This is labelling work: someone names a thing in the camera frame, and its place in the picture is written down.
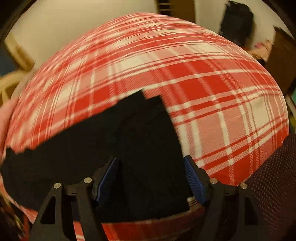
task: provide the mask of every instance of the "folded black garment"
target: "folded black garment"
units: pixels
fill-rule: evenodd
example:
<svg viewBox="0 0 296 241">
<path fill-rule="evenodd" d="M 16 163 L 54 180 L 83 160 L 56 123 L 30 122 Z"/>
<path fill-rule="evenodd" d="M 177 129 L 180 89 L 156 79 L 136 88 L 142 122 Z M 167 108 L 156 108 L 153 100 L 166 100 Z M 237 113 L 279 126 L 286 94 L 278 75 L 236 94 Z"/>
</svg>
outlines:
<svg viewBox="0 0 296 241">
<path fill-rule="evenodd" d="M 8 194 L 39 210 L 56 182 L 78 183 L 117 156 L 120 167 L 102 222 L 162 218 L 187 211 L 188 186 L 174 127 L 159 96 L 122 99 L 47 140 L 35 150 L 7 149 L 0 168 Z M 79 220 L 74 206 L 73 218 Z"/>
</svg>

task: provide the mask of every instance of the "dotted fabric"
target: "dotted fabric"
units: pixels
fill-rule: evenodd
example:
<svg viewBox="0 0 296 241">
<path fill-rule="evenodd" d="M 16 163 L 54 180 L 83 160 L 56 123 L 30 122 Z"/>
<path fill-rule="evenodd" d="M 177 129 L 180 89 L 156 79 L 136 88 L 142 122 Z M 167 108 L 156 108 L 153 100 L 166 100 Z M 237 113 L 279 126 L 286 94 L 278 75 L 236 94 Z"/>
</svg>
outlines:
<svg viewBox="0 0 296 241">
<path fill-rule="evenodd" d="M 271 240 L 296 240 L 296 135 L 288 136 L 246 183 Z"/>
</svg>

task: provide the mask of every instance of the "pink object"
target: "pink object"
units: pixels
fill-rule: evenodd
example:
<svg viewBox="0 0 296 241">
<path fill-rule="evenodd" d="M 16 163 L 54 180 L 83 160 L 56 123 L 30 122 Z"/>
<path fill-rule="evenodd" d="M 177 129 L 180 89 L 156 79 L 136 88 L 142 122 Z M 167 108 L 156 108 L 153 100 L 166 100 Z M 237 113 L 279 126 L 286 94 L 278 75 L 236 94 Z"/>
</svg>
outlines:
<svg viewBox="0 0 296 241">
<path fill-rule="evenodd" d="M 2 154 L 4 149 L 4 142 L 10 122 L 10 117 L 17 104 L 18 98 L 8 100 L 0 107 L 0 165 L 2 164 Z"/>
<path fill-rule="evenodd" d="M 281 90 L 253 57 L 194 23 L 137 13 L 90 31 L 38 70 L 12 115 L 6 145 L 34 149 L 139 89 L 147 98 L 161 95 L 183 155 L 225 184 L 247 179 L 288 135 Z M 21 209 L 35 220 L 36 212 Z M 200 213 L 103 228 L 109 240 L 173 240 Z M 79 223 L 75 230 L 83 240 Z"/>
</svg>

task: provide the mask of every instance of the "brown cardboard box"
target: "brown cardboard box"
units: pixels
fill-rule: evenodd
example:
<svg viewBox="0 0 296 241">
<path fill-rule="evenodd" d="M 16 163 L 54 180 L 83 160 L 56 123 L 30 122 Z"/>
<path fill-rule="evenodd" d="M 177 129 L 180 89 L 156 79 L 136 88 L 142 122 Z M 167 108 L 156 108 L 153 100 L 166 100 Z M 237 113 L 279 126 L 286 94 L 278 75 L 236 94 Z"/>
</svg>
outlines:
<svg viewBox="0 0 296 241">
<path fill-rule="evenodd" d="M 296 41 L 281 28 L 274 29 L 274 46 L 265 68 L 285 95 L 296 77 Z"/>
</svg>

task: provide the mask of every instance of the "pink fabric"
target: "pink fabric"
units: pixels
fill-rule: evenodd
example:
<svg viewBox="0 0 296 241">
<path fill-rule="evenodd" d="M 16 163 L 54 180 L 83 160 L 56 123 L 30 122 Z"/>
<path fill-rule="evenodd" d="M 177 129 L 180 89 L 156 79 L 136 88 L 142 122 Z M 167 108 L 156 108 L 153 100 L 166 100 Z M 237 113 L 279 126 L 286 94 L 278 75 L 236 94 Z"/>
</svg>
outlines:
<svg viewBox="0 0 296 241">
<path fill-rule="evenodd" d="M 0 107 L 0 165 L 2 164 L 4 142 L 6 140 L 10 118 L 17 102 L 18 98 L 13 98 Z"/>
</svg>

